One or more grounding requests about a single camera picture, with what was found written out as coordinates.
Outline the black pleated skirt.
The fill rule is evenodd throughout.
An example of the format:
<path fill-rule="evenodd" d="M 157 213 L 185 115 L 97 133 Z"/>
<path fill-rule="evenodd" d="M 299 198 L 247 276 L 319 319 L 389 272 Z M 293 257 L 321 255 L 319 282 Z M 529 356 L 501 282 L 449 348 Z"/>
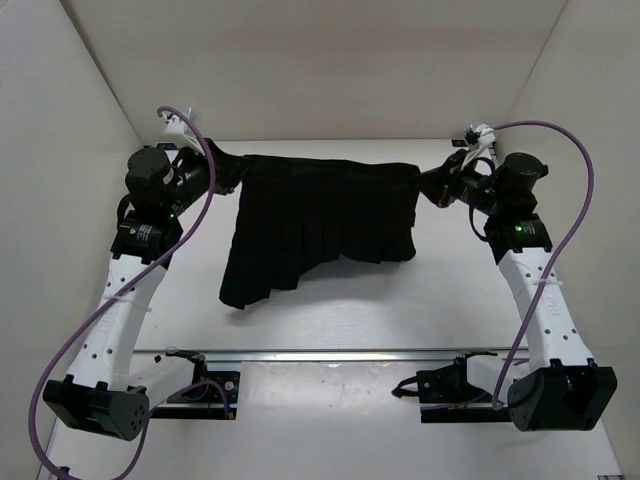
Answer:
<path fill-rule="evenodd" d="M 407 163 L 235 158 L 231 177 L 241 192 L 220 301 L 243 309 L 341 257 L 411 260 L 419 172 Z"/>

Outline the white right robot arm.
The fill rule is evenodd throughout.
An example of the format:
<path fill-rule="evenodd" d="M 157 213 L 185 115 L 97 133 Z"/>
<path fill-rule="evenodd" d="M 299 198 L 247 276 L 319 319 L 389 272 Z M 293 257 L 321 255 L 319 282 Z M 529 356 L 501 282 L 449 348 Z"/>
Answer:
<path fill-rule="evenodd" d="M 484 237 L 516 303 L 524 329 L 516 339 L 527 343 L 528 361 L 517 366 L 513 354 L 471 354 L 457 360 L 449 391 L 465 401 L 485 392 L 521 431 L 589 431 L 617 378 L 584 344 L 554 271 L 560 250 L 535 212 L 533 193 L 549 169 L 532 155 L 512 153 L 482 174 L 466 156 L 452 154 L 415 183 L 440 208 L 460 201 L 486 215 Z"/>

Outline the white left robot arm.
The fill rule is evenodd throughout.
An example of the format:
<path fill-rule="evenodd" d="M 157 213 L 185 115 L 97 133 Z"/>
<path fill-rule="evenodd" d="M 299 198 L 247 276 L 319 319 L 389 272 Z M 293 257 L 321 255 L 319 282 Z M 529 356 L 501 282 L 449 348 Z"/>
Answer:
<path fill-rule="evenodd" d="M 199 147 L 148 146 L 128 159 L 101 312 L 65 377 L 47 381 L 43 392 L 67 427 L 132 441 L 166 399 L 205 395 L 209 373 L 199 352 L 171 348 L 143 371 L 130 366 L 151 300 L 184 237 L 179 217 L 209 191 L 210 173 Z"/>

